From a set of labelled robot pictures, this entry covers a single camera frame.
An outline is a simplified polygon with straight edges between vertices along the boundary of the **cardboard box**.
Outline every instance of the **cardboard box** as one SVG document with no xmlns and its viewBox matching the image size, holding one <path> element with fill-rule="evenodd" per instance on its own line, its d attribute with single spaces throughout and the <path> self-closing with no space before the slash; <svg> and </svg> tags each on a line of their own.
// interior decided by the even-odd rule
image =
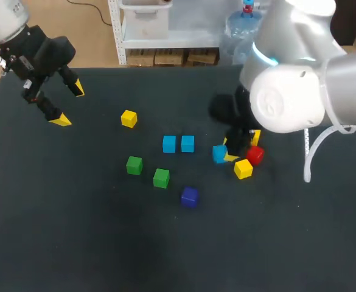
<svg viewBox="0 0 356 292">
<path fill-rule="evenodd" d="M 132 49 L 127 54 L 127 65 L 131 67 L 152 67 L 155 63 L 155 49 Z"/>
<path fill-rule="evenodd" d="M 191 49 L 187 58 L 187 66 L 216 65 L 218 62 L 218 49 Z"/>
<path fill-rule="evenodd" d="M 157 49 L 155 65 L 182 66 L 183 55 L 183 49 Z"/>
</svg>

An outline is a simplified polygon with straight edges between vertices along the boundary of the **yellow cube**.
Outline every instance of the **yellow cube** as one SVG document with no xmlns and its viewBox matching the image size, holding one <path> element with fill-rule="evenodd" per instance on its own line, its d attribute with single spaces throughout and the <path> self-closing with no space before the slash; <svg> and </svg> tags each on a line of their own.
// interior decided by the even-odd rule
<svg viewBox="0 0 356 292">
<path fill-rule="evenodd" d="M 134 111 L 125 111 L 121 116 L 123 126 L 133 128 L 137 123 L 137 114 Z"/>
<path fill-rule="evenodd" d="M 252 171 L 253 167 L 247 159 L 234 164 L 234 172 L 239 179 L 249 178 L 252 175 Z"/>
<path fill-rule="evenodd" d="M 252 138 L 251 146 L 257 146 L 258 145 L 261 133 L 262 133 L 261 130 L 255 130 L 255 136 L 253 136 L 253 138 Z"/>
</svg>

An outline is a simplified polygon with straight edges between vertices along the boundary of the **green cube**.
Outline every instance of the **green cube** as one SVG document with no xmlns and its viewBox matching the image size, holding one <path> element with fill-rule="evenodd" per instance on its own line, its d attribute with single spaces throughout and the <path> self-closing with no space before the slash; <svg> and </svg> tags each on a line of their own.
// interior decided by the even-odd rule
<svg viewBox="0 0 356 292">
<path fill-rule="evenodd" d="M 142 158 L 130 156 L 127 162 L 127 171 L 130 175 L 140 175 L 142 171 Z"/>
<path fill-rule="evenodd" d="M 170 181 L 170 171 L 165 169 L 156 169 L 155 176 L 153 177 L 153 185 L 166 189 Z"/>
</svg>

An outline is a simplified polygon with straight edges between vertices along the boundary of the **cube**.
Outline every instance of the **cube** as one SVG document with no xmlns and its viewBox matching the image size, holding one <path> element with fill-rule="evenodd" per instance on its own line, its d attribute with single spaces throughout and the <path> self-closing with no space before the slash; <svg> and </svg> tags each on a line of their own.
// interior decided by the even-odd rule
<svg viewBox="0 0 356 292">
<path fill-rule="evenodd" d="M 140 175 L 142 171 L 142 158 L 130 156 L 127 162 L 127 172 L 129 175 Z"/>
<path fill-rule="evenodd" d="M 253 167 L 247 159 L 234 164 L 234 172 L 239 179 L 249 178 L 252 175 Z"/>
<path fill-rule="evenodd" d="M 264 153 L 265 151 L 260 147 L 252 146 L 246 153 L 246 158 L 251 165 L 258 166 L 263 160 Z"/>
<path fill-rule="evenodd" d="M 262 133 L 262 131 L 260 131 L 260 130 L 254 130 L 254 132 L 255 132 L 255 135 L 252 138 L 251 146 L 257 146 L 258 145 L 260 134 Z"/>
<path fill-rule="evenodd" d="M 192 187 L 185 187 L 181 196 L 181 204 L 189 208 L 195 208 L 198 204 L 198 190 Z"/>
<path fill-rule="evenodd" d="M 156 169 L 153 177 L 153 186 L 166 189 L 170 181 L 170 172 L 165 169 Z"/>
<path fill-rule="evenodd" d="M 164 136 L 163 138 L 163 152 L 175 153 L 176 152 L 176 136 Z"/>
<path fill-rule="evenodd" d="M 213 160 L 217 164 L 225 163 L 224 160 L 225 154 L 227 154 L 228 150 L 225 145 L 219 145 L 213 147 Z"/>
<path fill-rule="evenodd" d="M 134 111 L 124 111 L 121 116 L 121 124 L 128 128 L 133 128 L 137 123 L 137 114 Z"/>
<path fill-rule="evenodd" d="M 194 153 L 194 136 L 182 136 L 182 152 Z"/>
</svg>

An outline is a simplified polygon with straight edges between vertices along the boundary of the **black wire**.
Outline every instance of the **black wire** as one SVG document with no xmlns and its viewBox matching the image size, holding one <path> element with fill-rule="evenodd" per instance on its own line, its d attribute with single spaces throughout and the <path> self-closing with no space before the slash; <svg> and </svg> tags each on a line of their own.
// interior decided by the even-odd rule
<svg viewBox="0 0 356 292">
<path fill-rule="evenodd" d="M 99 15 L 100 15 L 100 19 L 102 20 L 102 22 L 103 22 L 104 24 L 106 24 L 107 26 L 112 26 L 110 23 L 107 23 L 107 22 L 103 19 L 102 12 L 101 12 L 100 9 L 99 9 L 97 6 L 95 6 L 94 4 L 90 4 L 90 3 L 78 3 L 78 2 L 72 2 L 72 1 L 70 1 L 70 0 L 67 0 L 67 2 L 68 2 L 68 3 L 71 3 L 71 4 L 75 4 L 75 5 L 87 5 L 87 6 L 94 7 L 95 9 L 98 10 Z"/>
</svg>

